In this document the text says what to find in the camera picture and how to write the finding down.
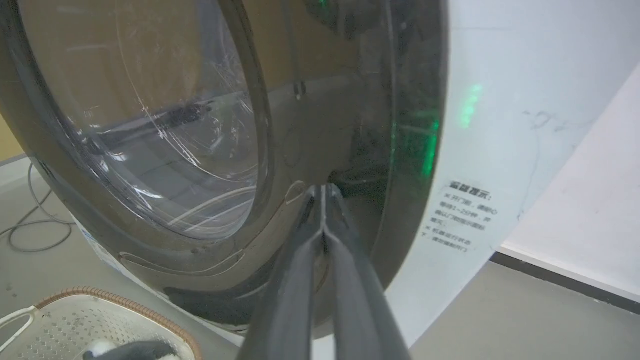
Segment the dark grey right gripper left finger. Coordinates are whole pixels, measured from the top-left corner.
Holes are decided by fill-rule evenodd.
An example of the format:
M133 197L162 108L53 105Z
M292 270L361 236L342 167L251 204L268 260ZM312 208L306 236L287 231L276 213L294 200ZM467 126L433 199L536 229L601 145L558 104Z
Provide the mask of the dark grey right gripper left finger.
M312 186L279 251L236 360L311 360L314 266L322 240L322 190Z

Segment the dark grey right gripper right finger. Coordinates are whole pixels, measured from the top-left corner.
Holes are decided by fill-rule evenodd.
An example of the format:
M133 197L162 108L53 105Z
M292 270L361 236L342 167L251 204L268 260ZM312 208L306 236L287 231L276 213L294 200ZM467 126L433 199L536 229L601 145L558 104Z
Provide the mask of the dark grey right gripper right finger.
M325 212L335 286L336 360L411 360L361 233L334 184L325 187Z

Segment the round dark washing machine door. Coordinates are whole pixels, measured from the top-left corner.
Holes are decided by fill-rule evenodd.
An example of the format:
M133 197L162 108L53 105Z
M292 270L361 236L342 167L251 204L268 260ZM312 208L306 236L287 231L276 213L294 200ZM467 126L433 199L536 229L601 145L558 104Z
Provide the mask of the round dark washing machine door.
M388 289L431 193L449 0L0 0L0 114L98 257L234 340L338 190Z

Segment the white washing machine body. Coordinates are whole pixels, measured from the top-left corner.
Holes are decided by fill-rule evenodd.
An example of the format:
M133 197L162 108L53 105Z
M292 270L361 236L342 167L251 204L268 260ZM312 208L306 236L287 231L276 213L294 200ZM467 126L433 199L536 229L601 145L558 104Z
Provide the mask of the white washing machine body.
M496 225L460 253L418 228L385 298L409 348L477 275L573 155L640 35L640 0L448 0L445 104L430 195L446 180L485 186ZM325 237L315 259L311 360L336 360L336 287Z

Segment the clear notice sticker black text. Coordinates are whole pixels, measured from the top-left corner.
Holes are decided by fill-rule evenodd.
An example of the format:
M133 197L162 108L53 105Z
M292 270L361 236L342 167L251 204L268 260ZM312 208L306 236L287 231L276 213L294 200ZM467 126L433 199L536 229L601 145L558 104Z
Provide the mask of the clear notice sticker black text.
M494 193L470 180L451 178L435 189L420 226L419 235L462 254L480 247L498 223Z

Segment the dark cloth in basket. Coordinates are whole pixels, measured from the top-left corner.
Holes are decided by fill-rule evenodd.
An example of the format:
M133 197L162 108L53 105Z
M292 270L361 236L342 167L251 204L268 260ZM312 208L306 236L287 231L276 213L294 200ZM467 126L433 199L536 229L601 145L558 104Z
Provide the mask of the dark cloth in basket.
M108 340L92 343L82 360L182 360L174 347L165 341L134 341L117 345Z

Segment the white perforated laundry basket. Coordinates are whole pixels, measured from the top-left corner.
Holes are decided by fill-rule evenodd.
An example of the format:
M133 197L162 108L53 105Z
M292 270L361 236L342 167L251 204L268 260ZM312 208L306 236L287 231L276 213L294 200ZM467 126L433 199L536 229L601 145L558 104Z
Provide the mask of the white perforated laundry basket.
M182 327L126 297L93 287L57 292L0 318L0 329L26 318L0 345L0 360L83 360L96 341L123 346L164 341L176 360L204 360L198 341Z

